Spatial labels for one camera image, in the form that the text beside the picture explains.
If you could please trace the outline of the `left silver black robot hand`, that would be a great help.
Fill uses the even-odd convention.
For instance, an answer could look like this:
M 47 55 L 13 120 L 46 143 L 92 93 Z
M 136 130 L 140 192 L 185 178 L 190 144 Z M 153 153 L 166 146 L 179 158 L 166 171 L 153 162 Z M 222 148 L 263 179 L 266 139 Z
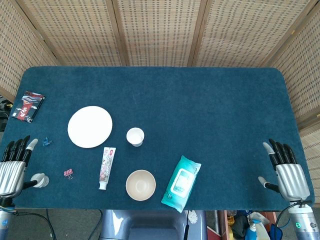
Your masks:
M 23 190 L 35 187 L 44 188 L 49 184 L 49 177 L 36 173 L 25 182 L 25 173 L 38 139 L 30 141 L 30 136 L 11 141 L 4 149 L 0 160 L 0 197 L 13 199 Z

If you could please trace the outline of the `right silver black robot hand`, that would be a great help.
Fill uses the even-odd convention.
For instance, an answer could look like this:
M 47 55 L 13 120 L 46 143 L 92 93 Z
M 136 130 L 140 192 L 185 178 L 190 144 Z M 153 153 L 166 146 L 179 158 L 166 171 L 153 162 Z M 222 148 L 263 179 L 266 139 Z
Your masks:
M 305 201 L 310 196 L 310 189 L 303 168 L 298 164 L 292 148 L 286 143 L 281 144 L 271 138 L 268 143 L 263 142 L 262 145 L 276 174 L 277 184 L 272 184 L 259 176 L 261 185 L 279 193 L 286 201 Z

